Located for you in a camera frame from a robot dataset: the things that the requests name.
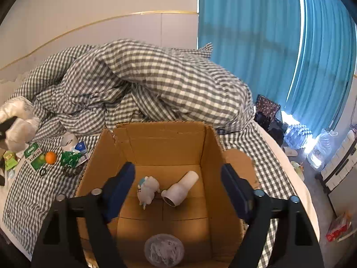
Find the cream tufted headboard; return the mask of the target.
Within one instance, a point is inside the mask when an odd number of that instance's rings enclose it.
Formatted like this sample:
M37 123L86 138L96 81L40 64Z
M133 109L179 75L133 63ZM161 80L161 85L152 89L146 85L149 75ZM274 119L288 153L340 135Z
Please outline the cream tufted headboard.
M0 104L6 102L11 95L22 85L24 80L28 77L30 72L25 72L17 75L14 81L1 79L0 83Z

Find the white plastic bottle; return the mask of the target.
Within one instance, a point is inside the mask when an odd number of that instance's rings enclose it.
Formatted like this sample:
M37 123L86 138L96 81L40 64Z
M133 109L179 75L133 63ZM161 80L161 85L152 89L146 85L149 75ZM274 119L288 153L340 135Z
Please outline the white plastic bottle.
M188 171L177 183L161 192L163 201L171 207L181 205L198 179L198 173L195 171Z

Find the grey checked bed sheet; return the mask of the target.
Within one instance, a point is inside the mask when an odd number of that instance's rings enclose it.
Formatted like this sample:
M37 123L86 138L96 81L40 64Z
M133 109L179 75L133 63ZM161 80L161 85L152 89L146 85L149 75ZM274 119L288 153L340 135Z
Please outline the grey checked bed sheet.
M99 137L83 137L91 154ZM257 188L262 188L266 194L278 199L287 199L294 194L290 180L262 138L256 124L248 125L241 132L217 137L224 151L237 149L251 159L259 182ZM5 197L2 222L26 252L32 253L42 222L55 196L77 196L76 192L87 164L75 177L67 177L60 164L49 166L43 176L32 170L28 163L22 165Z

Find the orange fruit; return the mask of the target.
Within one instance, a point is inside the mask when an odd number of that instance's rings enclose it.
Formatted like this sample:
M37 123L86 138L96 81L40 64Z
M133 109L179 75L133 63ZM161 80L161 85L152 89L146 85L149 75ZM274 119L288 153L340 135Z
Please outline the orange fruit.
M45 155L45 161L47 164L49 165L53 165L56 163L56 160L57 160L57 155L56 153L52 152L52 151L49 151L46 153Z

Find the red white plastic bag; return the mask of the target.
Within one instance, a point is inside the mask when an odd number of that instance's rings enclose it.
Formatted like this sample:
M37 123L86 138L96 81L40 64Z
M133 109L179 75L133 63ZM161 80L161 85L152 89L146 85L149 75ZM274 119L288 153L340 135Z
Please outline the red white plastic bag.
M344 212L339 217L335 218L326 233L328 242L343 241L353 234L352 216L349 212Z

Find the grey checked duvet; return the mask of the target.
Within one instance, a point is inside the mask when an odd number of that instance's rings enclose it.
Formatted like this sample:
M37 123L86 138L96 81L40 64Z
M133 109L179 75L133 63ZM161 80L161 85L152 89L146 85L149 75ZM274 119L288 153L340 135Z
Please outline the grey checked duvet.
M125 122L197 121L239 132L254 117L252 94L211 61L212 51L212 44L190 50L132 39L69 47L32 69L12 98L32 103L38 140Z

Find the clear plastic lidded cup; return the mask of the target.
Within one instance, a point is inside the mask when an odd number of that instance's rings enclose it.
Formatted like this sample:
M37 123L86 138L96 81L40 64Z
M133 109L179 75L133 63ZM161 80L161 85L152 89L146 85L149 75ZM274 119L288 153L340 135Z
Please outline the clear plastic lidded cup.
M175 267L182 262L185 248L175 236L157 234L145 242L144 254L147 261L155 267Z

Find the blue curtain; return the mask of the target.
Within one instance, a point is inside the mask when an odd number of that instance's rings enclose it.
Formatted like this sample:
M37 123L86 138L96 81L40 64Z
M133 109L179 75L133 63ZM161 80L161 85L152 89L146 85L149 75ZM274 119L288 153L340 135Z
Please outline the blue curtain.
M306 124L336 128L356 63L354 0L199 0L199 45Z

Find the green snack bag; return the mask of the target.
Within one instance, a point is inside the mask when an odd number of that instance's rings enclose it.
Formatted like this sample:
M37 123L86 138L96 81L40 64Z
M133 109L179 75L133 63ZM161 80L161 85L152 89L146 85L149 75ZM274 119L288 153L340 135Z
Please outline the green snack bag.
M12 151L5 151L4 155L5 171L9 171L18 164L16 154Z

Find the green crumpled wrapper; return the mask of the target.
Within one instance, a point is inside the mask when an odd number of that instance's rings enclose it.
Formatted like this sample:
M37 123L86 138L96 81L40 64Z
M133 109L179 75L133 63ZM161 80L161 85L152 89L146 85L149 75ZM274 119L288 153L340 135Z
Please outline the green crumpled wrapper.
M76 168L83 156L80 152L63 151L60 157L60 165L67 168Z

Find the white slipper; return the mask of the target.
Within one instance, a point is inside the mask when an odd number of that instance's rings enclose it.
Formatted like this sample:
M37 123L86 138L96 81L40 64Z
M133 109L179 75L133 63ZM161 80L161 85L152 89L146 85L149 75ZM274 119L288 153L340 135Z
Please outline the white slipper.
M284 151L285 155L287 157L297 157L298 156L298 151L291 149L289 147L282 147L282 150Z

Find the green slipper pair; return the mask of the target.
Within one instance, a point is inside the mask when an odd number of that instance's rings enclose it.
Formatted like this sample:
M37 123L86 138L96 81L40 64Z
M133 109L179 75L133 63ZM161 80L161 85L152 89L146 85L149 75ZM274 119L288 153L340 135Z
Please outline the green slipper pair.
M299 176L299 178L304 181L304 166L295 162L295 161L291 161L291 165L293 166L296 174Z

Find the white tape roll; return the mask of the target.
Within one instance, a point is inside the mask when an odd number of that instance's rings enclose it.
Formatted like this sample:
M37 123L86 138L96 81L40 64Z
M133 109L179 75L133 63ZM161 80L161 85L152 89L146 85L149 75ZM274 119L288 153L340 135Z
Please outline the white tape roll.
M62 141L60 143L62 151L72 151L76 145L78 144L78 139L77 137L70 133L70 132L66 132L62 138Z

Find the pack of water bottles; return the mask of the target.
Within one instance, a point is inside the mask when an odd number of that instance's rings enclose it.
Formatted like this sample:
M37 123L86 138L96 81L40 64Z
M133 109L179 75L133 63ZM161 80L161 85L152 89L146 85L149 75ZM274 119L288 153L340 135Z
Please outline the pack of water bottles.
M304 148L311 138L311 130L303 124L289 125L284 135L288 147L294 150Z

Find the large clear water jug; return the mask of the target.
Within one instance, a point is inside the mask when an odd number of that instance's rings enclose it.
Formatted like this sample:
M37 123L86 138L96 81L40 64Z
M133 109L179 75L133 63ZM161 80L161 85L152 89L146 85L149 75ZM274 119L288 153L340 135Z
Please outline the large clear water jug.
M334 130L326 131L322 130L317 137L315 146L307 155L307 161L310 163L314 170L320 170L325 165L326 158L330 155L335 144L335 138L338 136L338 132Z

